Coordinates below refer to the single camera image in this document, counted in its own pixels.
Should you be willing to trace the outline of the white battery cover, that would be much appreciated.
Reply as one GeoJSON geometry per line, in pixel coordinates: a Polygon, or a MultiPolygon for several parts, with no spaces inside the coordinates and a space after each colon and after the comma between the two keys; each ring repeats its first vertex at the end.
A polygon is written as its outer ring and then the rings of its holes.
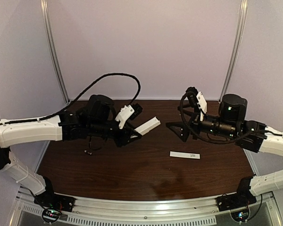
{"type": "Polygon", "coordinates": [[[175,158],[186,158],[186,159],[200,160],[200,154],[199,153],[184,153],[184,152],[170,151],[169,156],[175,157],[175,158]]]}

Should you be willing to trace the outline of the white remote control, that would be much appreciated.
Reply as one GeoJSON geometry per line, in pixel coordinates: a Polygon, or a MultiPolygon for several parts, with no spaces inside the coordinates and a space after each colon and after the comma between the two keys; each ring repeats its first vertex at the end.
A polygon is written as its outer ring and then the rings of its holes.
{"type": "Polygon", "coordinates": [[[142,125],[138,126],[134,130],[139,133],[140,135],[144,136],[151,130],[155,129],[161,124],[160,120],[157,117],[153,117],[152,119],[148,120],[147,122],[143,123],[142,125]]]}

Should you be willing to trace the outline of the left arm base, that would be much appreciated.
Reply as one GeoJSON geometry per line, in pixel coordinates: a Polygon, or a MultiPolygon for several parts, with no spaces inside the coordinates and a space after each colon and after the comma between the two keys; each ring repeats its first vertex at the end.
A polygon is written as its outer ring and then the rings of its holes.
{"type": "Polygon", "coordinates": [[[72,212],[75,198],[66,195],[54,194],[53,199],[40,195],[33,195],[34,203],[42,207],[41,218],[49,225],[56,223],[64,212],[72,212]]]}

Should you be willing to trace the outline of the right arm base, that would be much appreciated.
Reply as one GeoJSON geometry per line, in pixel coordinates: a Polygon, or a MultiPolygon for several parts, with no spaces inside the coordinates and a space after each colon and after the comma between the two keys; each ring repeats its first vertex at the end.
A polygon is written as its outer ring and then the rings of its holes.
{"type": "Polygon", "coordinates": [[[257,199],[252,194],[223,194],[216,198],[219,212],[229,211],[233,221],[242,224],[251,219],[250,205],[255,204],[257,199]]]}

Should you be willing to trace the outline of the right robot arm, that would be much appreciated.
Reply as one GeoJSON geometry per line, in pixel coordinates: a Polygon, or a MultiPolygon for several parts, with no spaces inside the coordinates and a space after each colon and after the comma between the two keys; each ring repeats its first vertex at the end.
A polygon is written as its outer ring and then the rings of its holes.
{"type": "MultiPolygon", "coordinates": [[[[272,153],[283,157],[283,132],[258,121],[245,119],[247,100],[236,95],[222,97],[218,116],[206,113],[207,103],[202,93],[186,91],[180,100],[178,111],[181,121],[167,122],[171,131],[180,129],[177,136],[186,142],[192,135],[215,145],[235,144],[255,153],[272,153]]],[[[240,204],[245,206],[256,201],[256,197],[266,192],[283,188],[283,170],[263,176],[246,177],[240,180],[237,191],[217,198],[219,207],[240,204]]]]}

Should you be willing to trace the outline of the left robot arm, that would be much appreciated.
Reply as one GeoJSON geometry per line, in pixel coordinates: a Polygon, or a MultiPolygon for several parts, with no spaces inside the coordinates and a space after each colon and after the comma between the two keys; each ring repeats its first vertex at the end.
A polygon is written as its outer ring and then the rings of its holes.
{"type": "Polygon", "coordinates": [[[0,119],[0,170],[30,189],[35,201],[46,207],[54,207],[58,197],[47,177],[34,174],[14,155],[10,146],[36,141],[69,141],[100,137],[113,139],[122,147],[142,137],[127,120],[135,119],[142,112],[139,104],[125,105],[115,111],[114,101],[104,95],[91,95],[87,104],[76,112],[62,110],[44,120],[0,119]]]}

